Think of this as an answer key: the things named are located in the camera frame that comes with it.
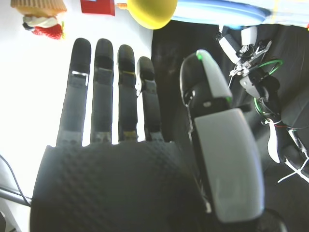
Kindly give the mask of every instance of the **yellow toy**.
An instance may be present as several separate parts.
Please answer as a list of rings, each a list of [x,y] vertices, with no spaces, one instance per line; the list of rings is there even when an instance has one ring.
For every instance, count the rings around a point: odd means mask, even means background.
[[[127,0],[127,9],[132,17],[148,29],[160,29],[169,23],[176,6],[177,0]]]

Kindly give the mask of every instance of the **black cable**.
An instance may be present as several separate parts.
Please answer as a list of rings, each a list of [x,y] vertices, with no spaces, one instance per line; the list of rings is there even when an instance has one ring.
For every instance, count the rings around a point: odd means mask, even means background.
[[[21,195],[21,197],[24,199],[26,205],[27,205],[27,206],[31,206],[31,204],[28,202],[28,200],[27,200],[26,197],[24,196],[22,190],[20,189],[20,186],[19,186],[19,184],[18,184],[18,181],[17,181],[17,179],[16,179],[16,176],[15,176],[15,174],[14,174],[14,172],[13,172],[13,169],[11,168],[10,164],[8,163],[8,161],[6,161],[6,159],[5,159],[2,155],[0,155],[0,159],[2,159],[2,160],[6,163],[6,165],[9,167],[9,169],[10,169],[10,171],[11,171],[11,173],[12,173],[12,176],[13,176],[13,178],[14,178],[14,181],[15,181],[15,183],[16,183],[16,186],[17,186],[17,188],[18,188],[18,191],[20,192],[20,195]]]

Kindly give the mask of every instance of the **cupcake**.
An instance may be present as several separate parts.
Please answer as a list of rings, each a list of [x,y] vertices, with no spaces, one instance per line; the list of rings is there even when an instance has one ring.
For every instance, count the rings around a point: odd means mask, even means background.
[[[36,35],[59,40],[63,37],[63,24],[57,16],[67,11],[62,0],[11,0],[11,6],[23,17],[23,26]]]

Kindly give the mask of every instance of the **gray panel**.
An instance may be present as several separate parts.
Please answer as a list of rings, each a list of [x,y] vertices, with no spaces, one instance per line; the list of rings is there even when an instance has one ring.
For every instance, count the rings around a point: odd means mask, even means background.
[[[198,117],[195,124],[219,220],[229,223],[259,217],[264,210],[262,167],[242,111]]]
[[[231,98],[232,93],[217,62],[205,50],[197,50],[197,57],[200,56],[213,98]]]

